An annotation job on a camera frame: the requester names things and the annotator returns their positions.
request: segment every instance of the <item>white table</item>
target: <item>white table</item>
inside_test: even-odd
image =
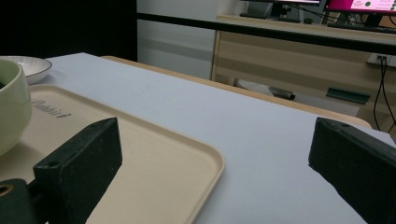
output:
[[[49,76],[36,84],[73,91],[223,154],[225,171],[196,223],[365,223],[308,166],[317,115],[85,53],[49,60]],[[386,133],[358,128],[395,146]]]

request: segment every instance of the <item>cup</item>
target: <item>cup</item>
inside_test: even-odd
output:
[[[32,102],[22,67],[0,59],[0,156],[21,139],[32,117]]]

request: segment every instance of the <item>desk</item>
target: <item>desk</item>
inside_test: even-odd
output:
[[[396,47],[396,36],[329,28],[292,22],[264,21],[235,16],[218,16],[219,22],[279,31],[330,36],[348,40],[387,44]],[[373,108],[381,78],[378,65],[366,63],[369,52],[336,49],[252,35],[217,32],[212,80],[233,84],[234,78],[257,82],[283,90],[354,105],[358,118],[375,127]],[[396,68],[389,67],[386,90],[391,105],[396,104]],[[327,97],[330,87],[363,92],[371,97],[365,105]],[[392,120],[380,98],[378,122],[389,130]]]
[[[316,114],[85,53],[49,60],[49,76],[37,84],[73,91],[223,154],[225,171],[196,223],[364,223],[307,165]],[[388,134],[355,126],[395,146]]]

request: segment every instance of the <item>tray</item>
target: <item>tray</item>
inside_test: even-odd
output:
[[[0,157],[0,180],[32,167],[85,126],[117,117],[123,162],[88,223],[191,223],[224,159],[213,147],[49,85],[29,87],[34,111],[21,141]]]

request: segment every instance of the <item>wall socket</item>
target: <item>wall socket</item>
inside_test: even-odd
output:
[[[369,58],[367,59],[367,63],[373,63],[373,64],[381,64],[381,60],[379,59],[379,56],[386,56],[387,57],[387,64],[390,67],[396,67],[396,56],[395,55],[389,55],[389,54],[378,54],[378,53],[371,53]]]

